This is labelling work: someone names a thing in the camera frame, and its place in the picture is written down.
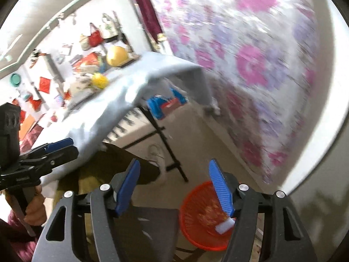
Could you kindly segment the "maroon sleeve forearm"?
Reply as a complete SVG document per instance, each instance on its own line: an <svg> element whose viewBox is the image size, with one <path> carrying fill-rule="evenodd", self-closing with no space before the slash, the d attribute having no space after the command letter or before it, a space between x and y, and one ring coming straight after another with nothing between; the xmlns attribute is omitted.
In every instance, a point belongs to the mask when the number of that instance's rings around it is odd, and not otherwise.
<svg viewBox="0 0 349 262"><path fill-rule="evenodd" d="M38 238L27 233L13 211L1 219L1 261L32 261Z"/></svg>

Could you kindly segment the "person's left hand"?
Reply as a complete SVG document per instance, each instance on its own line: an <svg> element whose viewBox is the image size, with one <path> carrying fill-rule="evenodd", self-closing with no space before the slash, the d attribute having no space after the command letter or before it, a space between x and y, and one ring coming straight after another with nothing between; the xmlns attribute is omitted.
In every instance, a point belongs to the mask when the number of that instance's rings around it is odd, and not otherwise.
<svg viewBox="0 0 349 262"><path fill-rule="evenodd" d="M47 220L46 209L44 206L45 197L42 195L42 186L35 187L35 196L26 207L25 216L22 219L28 225L41 226ZM19 218L19 212L16 208L16 199L8 191L5 191L5 199L13 212Z"/></svg>

